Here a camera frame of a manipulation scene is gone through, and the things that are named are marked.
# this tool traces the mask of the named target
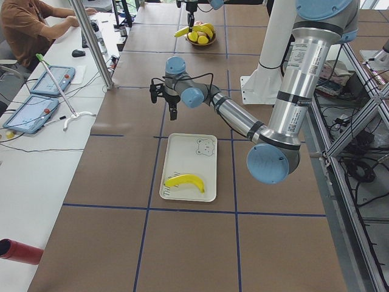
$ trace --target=sticker label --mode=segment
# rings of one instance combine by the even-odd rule
[[[288,67],[301,73],[318,76],[325,62],[326,47],[319,44],[295,44]]]
[[[305,111],[303,111],[302,108],[300,108],[299,106],[295,107],[291,122],[287,126],[287,131],[289,133],[298,133],[301,128],[301,124],[303,123],[304,113]]]

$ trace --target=tablet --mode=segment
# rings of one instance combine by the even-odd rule
[[[49,69],[62,91],[67,88],[75,75],[75,69],[73,67],[49,66]],[[42,73],[30,92],[41,96],[60,95],[58,88],[47,72]]]
[[[31,94],[3,127],[27,134],[36,133],[58,108],[58,99]]]

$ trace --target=red cylinder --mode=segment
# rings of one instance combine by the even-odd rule
[[[42,258],[42,254],[43,249],[11,239],[0,240],[0,259],[37,265]]]

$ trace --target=white tray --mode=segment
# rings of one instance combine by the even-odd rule
[[[167,200],[211,202],[216,198],[218,140],[212,135],[171,134],[166,149],[159,195]],[[164,185],[168,178],[192,174],[204,182],[204,193],[193,184]]]

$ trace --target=brown shirt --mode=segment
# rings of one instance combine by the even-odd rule
[[[1,7],[2,29],[16,59],[24,67],[35,54],[45,54],[53,40],[39,35],[44,19],[54,8],[39,0],[4,0]]]

